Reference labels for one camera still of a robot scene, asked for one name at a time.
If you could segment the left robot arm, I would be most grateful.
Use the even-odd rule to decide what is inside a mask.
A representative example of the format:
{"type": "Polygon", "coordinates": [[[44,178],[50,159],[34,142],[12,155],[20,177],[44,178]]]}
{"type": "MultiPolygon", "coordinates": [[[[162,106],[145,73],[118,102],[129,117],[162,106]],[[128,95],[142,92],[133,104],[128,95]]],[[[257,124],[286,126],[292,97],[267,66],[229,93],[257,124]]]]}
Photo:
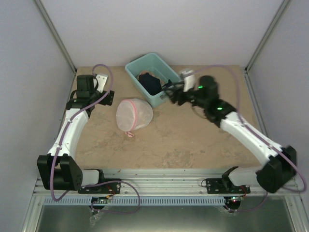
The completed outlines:
{"type": "Polygon", "coordinates": [[[75,162],[76,147],[84,126],[94,110],[94,102],[111,105],[114,91],[105,91],[105,74],[79,75],[77,89],[66,104],[65,119],[59,135],[47,155],[40,155],[37,166],[45,189],[79,190],[89,185],[95,192],[104,191],[106,182],[98,169],[82,170],[75,162]]]}

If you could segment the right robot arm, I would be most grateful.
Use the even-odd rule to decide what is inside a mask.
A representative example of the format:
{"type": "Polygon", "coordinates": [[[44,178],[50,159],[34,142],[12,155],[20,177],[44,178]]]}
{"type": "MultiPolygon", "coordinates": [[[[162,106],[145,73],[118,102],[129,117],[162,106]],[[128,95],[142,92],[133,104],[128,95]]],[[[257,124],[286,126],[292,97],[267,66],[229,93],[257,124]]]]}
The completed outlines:
{"type": "Polygon", "coordinates": [[[189,81],[168,82],[162,89],[172,103],[186,102],[203,109],[208,121],[228,132],[248,150],[261,164],[261,168],[233,167],[222,175],[222,189],[232,193],[242,185],[258,183],[269,193],[281,189],[295,175],[296,150],[270,140],[248,123],[228,102],[220,99],[219,86],[212,76],[202,76],[197,88],[188,88],[189,81]]]}

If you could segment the white mesh laundry bag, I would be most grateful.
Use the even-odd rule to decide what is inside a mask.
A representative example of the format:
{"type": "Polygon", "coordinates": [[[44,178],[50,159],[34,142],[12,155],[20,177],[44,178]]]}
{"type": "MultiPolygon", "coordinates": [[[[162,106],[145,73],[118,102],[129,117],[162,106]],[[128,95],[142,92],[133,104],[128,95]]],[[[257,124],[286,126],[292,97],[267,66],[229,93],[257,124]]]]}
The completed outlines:
{"type": "Polygon", "coordinates": [[[151,105],[137,98],[122,100],[116,110],[116,124],[128,137],[133,137],[133,131],[146,127],[152,119],[151,105]]]}

